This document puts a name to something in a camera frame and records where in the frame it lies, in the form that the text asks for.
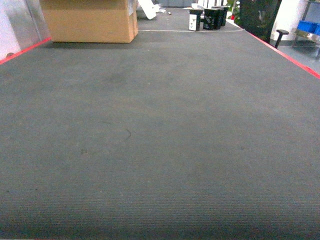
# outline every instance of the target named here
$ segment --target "white paper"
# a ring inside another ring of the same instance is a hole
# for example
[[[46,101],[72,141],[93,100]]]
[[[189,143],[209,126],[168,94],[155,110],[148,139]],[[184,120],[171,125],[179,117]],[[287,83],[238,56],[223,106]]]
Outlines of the white paper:
[[[197,15],[196,14],[190,14],[189,30],[192,30],[192,31],[197,30]]]

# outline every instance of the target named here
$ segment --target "black container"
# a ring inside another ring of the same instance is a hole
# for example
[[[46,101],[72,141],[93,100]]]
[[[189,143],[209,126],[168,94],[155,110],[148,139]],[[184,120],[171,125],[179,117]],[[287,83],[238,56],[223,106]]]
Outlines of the black container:
[[[190,10],[190,17],[189,17],[189,30],[191,31],[199,31],[200,30],[200,21],[201,21],[201,14],[204,11],[201,10]]]
[[[213,6],[212,8],[213,9],[222,9],[223,10],[223,17],[222,17],[221,26],[225,26],[229,7],[228,6]]]
[[[216,15],[216,20],[214,21],[213,29],[220,29],[224,21],[225,10],[221,8],[215,8],[215,7],[213,7],[212,9],[217,10],[218,12]]]
[[[213,30],[220,29],[223,19],[223,10],[222,9],[204,9],[204,20],[203,20],[203,29]]]

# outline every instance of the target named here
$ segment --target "blue bin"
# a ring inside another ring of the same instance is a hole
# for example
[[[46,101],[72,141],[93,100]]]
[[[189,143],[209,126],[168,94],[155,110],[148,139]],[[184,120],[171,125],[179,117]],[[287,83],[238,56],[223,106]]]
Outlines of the blue bin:
[[[320,35],[320,23],[318,23],[318,24],[316,25],[316,29],[315,29],[315,31],[314,31],[314,34]]]
[[[300,21],[297,28],[308,33],[315,33],[317,26],[318,24],[316,22]]]

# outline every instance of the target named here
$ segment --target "cardboard box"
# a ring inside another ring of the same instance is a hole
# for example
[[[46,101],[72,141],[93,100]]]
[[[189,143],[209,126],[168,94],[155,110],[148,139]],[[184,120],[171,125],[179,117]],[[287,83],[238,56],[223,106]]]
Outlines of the cardboard box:
[[[130,43],[136,0],[40,0],[54,42]]]

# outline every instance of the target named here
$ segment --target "red tape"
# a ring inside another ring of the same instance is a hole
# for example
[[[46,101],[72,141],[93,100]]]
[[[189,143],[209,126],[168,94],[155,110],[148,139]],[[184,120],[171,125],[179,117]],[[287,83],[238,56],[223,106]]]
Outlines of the red tape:
[[[8,56],[8,57],[6,57],[5,59],[0,60],[0,65],[6,63],[6,62],[8,62],[8,61],[10,61],[11,59],[14,59],[14,58],[20,56],[20,55],[22,55],[22,54],[24,54],[24,53],[26,53],[26,52],[34,49],[34,48],[36,48],[36,47],[38,47],[38,46],[46,43],[46,42],[49,42],[50,40],[51,40],[51,37],[48,37],[48,38],[46,38],[45,40],[36,43],[35,45],[32,45],[32,46],[30,46],[30,47],[28,47],[28,48],[26,48],[26,49],[24,49],[24,50],[22,50],[22,51],[19,51],[19,52],[15,53],[15,54],[13,54],[13,55],[11,55],[11,56]]]
[[[315,76],[316,78],[320,79],[320,74],[317,73],[315,70],[311,69],[310,67],[303,65],[301,62],[298,62],[297,60],[293,59],[292,57],[288,56],[287,54],[283,53],[282,51],[279,51],[278,49],[276,49],[275,47],[271,46],[270,44],[262,41],[260,38],[256,37],[255,35],[249,33],[251,36],[253,36],[255,39],[259,40],[261,43],[263,43],[264,45],[266,45],[267,47],[269,47],[270,49],[272,49],[273,51],[277,52],[278,54],[280,54],[282,57],[288,59],[290,62],[292,62],[293,64],[297,65],[298,67],[302,68],[303,70],[305,70],[306,72],[310,73],[311,75]]]

